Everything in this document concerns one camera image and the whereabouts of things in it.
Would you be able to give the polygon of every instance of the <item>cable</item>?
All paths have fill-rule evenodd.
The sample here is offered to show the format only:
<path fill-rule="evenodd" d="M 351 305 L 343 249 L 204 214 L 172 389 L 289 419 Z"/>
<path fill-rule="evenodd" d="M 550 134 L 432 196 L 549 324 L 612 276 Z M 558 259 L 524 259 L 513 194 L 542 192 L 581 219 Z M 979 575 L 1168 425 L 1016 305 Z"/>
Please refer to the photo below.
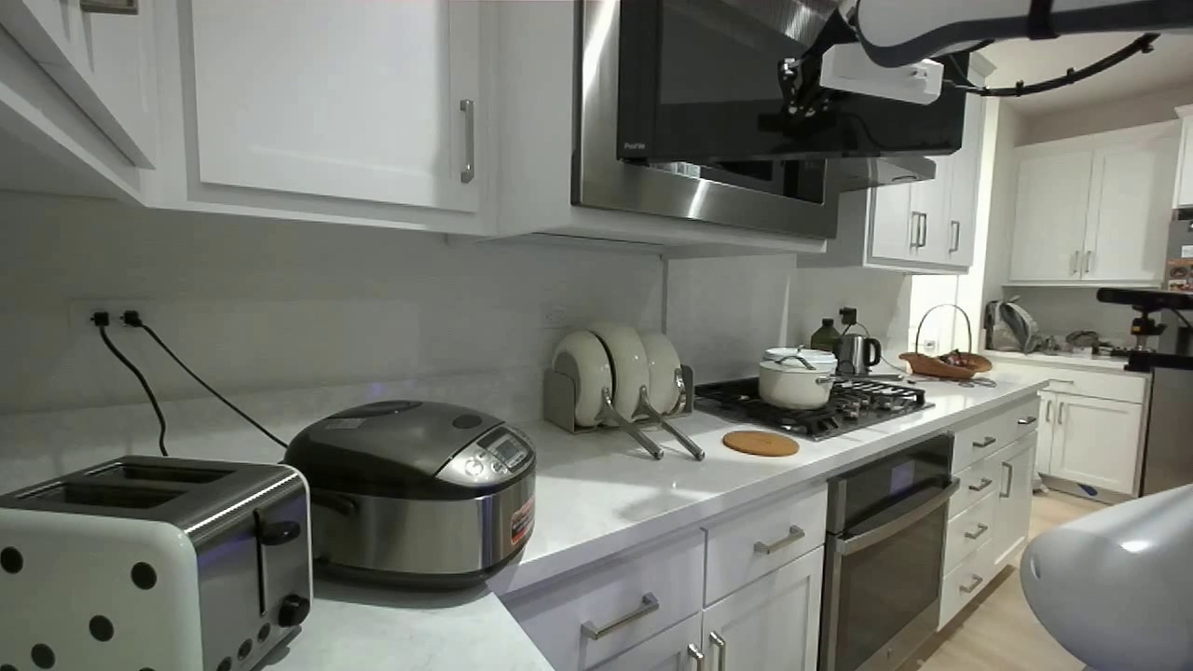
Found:
<path fill-rule="evenodd" d="M 1087 64 L 1087 67 L 1068 67 L 1068 71 L 1060 75 L 1060 80 L 1014 81 L 1014 86 L 1003 86 L 1003 91 L 972 86 L 972 81 L 962 80 L 962 75 L 947 75 L 942 81 L 947 81 L 950 91 L 962 91 L 962 95 L 972 95 L 972 98 L 1031 98 L 1031 95 L 1061 91 L 1061 86 L 1086 81 L 1086 80 L 1091 80 L 1091 75 L 1101 75 L 1101 71 L 1112 71 L 1112 67 L 1118 67 L 1122 59 L 1131 59 L 1131 57 L 1137 57 L 1137 52 L 1152 52 L 1152 44 L 1157 44 L 1157 34 L 1145 34 L 1145 36 L 1131 42 L 1127 47 L 1118 47 L 1118 52 Z"/>
<path fill-rule="evenodd" d="M 94 312 L 89 324 L 100 327 L 100 338 L 105 338 L 105 346 L 112 349 L 112 358 L 124 362 L 124 369 L 138 377 L 138 384 L 143 384 L 143 392 L 145 392 L 145 398 L 150 398 L 150 406 L 151 406 L 151 419 L 158 419 L 158 452 L 167 459 L 167 455 L 172 455 L 172 452 L 164 446 L 167 425 L 164 425 L 164 414 L 159 414 L 159 402 L 158 402 L 150 380 L 145 380 L 143 369 L 109 338 L 109 312 Z"/>
<path fill-rule="evenodd" d="M 277 433 L 269 433 L 262 420 L 252 420 L 246 409 L 237 409 L 228 394 L 220 394 L 208 380 L 201 380 L 145 319 L 138 308 L 124 312 L 126 327 L 143 327 L 199 389 L 204 389 L 208 394 L 217 394 L 232 414 L 237 414 L 243 420 L 248 420 L 262 435 L 269 435 L 277 446 L 289 446 L 288 441 L 281 441 Z"/>

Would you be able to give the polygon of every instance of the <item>plate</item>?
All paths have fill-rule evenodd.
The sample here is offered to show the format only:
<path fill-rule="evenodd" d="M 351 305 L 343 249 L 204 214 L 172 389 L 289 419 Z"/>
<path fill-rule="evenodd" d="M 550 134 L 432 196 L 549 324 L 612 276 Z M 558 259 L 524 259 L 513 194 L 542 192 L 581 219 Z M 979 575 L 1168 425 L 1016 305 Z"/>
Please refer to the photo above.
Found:
<path fill-rule="evenodd" d="M 550 369 L 573 369 L 573 425 L 600 425 L 600 392 L 612 392 L 612 365 L 594 333 L 565 333 L 550 349 Z"/>
<path fill-rule="evenodd" d="M 612 406 L 622 419 L 632 419 L 638 394 L 648 384 L 641 337 L 632 327 L 626 327 L 626 324 L 614 324 L 614 319 L 596 319 L 596 324 L 590 324 L 590 333 L 606 349 Z"/>
<path fill-rule="evenodd" d="M 643 402 L 656 414 L 670 414 L 677 402 L 677 349 L 662 333 L 643 333 Z"/>

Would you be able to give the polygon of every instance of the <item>basket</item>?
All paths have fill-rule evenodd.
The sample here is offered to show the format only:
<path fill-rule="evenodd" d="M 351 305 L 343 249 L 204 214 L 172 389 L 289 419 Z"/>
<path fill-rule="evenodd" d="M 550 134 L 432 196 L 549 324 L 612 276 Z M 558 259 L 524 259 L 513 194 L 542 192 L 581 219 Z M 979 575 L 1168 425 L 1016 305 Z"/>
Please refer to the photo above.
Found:
<path fill-rule="evenodd" d="M 950 356 L 919 356 L 919 338 L 926 338 L 926 324 L 937 308 L 955 308 L 962 312 L 967 319 L 967 337 L 968 337 L 968 346 L 975 349 L 975 337 L 972 337 L 972 316 L 955 305 L 955 301 L 942 301 L 942 305 L 933 305 L 919 324 L 918 324 L 918 338 L 913 338 L 913 349 L 899 356 L 913 377 L 933 377 L 933 380 L 972 380 L 975 372 L 989 372 L 991 362 L 985 356 L 972 356 L 972 349 L 950 349 Z"/>

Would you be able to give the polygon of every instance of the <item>backsplash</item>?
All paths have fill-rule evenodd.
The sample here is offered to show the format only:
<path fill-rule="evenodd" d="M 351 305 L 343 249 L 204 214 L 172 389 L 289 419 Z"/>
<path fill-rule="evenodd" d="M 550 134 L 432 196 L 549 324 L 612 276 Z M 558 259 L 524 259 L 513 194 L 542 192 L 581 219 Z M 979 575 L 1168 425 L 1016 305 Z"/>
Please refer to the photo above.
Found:
<path fill-rule="evenodd" d="M 641 247 L 481 244 L 22 194 L 0 194 L 0 218 L 0 459 L 151 446 L 138 384 L 84 324 L 94 305 L 138 305 L 266 420 L 336 409 L 312 402 L 294 419 L 284 402 L 294 389 L 315 398 L 332 389 L 338 402 L 458 398 L 523 420 L 542 414 L 549 346 L 596 316 L 668 327 L 706 377 L 753 365 L 774 344 L 790 276 L 790 259 L 662 266 Z M 167 414 L 223 420 L 143 333 L 112 327 L 112 338 Z"/>

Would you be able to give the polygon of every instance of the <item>kettle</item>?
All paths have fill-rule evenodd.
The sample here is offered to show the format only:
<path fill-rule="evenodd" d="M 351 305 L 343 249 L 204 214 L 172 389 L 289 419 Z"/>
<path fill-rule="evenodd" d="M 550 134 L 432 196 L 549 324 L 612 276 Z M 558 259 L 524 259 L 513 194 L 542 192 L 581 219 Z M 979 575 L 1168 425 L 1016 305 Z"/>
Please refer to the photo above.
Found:
<path fill-rule="evenodd" d="M 885 346 L 866 337 L 858 324 L 858 308 L 844 308 L 844 338 L 834 346 L 834 372 L 837 377 L 867 377 L 867 365 L 885 362 Z"/>

